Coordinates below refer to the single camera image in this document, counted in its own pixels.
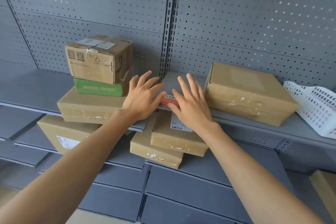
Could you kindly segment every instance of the bare skin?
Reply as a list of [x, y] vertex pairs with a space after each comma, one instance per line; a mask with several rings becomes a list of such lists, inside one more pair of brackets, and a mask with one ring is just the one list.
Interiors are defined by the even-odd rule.
[[187, 74], [190, 89], [179, 77], [184, 97], [173, 94], [180, 108], [170, 109], [209, 146], [254, 223], [324, 223], [269, 171], [240, 148], [212, 121], [201, 86]]
[[[0, 209], [0, 224], [65, 223], [127, 128], [147, 118], [167, 94], [153, 99], [163, 85], [153, 86], [158, 78], [145, 82], [150, 74], [141, 76], [137, 86], [133, 77], [121, 110]], [[187, 78], [191, 90], [178, 78], [184, 97], [173, 90], [180, 108], [169, 107], [208, 144], [253, 222], [323, 223], [212, 121], [201, 86], [190, 74]]]

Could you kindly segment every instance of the beige floor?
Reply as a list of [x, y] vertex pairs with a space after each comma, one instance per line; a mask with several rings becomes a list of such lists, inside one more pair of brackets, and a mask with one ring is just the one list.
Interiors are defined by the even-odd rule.
[[[0, 208], [6, 204], [12, 197], [14, 197], [19, 191], [0, 187]], [[106, 215], [98, 213], [91, 213], [81, 209], [77, 209], [73, 215], [69, 218], [66, 224], [130, 224], [124, 220], [119, 220]]]

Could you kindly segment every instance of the hand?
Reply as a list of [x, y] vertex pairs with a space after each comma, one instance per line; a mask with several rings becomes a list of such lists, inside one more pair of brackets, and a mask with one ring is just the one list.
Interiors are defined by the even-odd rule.
[[163, 87], [163, 83], [153, 86], [159, 77], [154, 77], [146, 82], [146, 79], [152, 74], [152, 71], [144, 73], [135, 86], [138, 76], [134, 76], [129, 81], [128, 95], [124, 101], [122, 109], [131, 112], [136, 120], [146, 119], [155, 111], [159, 103], [166, 96], [167, 92], [161, 92], [154, 100], [155, 94]]
[[191, 92], [182, 77], [179, 76], [177, 79], [181, 85], [184, 97], [173, 89], [174, 97], [178, 101], [180, 108], [172, 103], [169, 103], [168, 107], [178, 116], [184, 125], [199, 134], [203, 128], [207, 128], [212, 123], [211, 113], [205, 101], [203, 89], [198, 82], [193, 80], [189, 73], [187, 74], [187, 79]]

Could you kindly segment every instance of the person's left hand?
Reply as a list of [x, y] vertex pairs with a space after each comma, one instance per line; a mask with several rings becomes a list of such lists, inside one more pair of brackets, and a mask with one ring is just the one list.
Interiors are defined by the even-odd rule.
[[137, 86], [135, 85], [138, 78], [137, 75], [129, 82], [129, 92], [122, 109], [131, 112], [136, 120], [143, 120], [149, 117], [167, 94], [167, 92], [161, 92], [153, 99], [156, 93], [163, 87], [163, 83], [153, 86], [159, 77], [151, 78], [146, 82], [151, 73], [152, 71], [144, 73], [140, 77]]

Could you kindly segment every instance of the red label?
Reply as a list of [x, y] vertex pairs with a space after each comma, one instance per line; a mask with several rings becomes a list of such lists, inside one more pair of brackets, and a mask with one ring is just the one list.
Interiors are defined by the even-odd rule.
[[161, 101], [161, 104], [164, 105], [164, 106], [167, 106], [168, 103], [172, 103], [172, 104], [176, 105], [177, 107], [180, 107], [178, 101], [176, 100], [176, 98], [174, 96], [166, 95]]

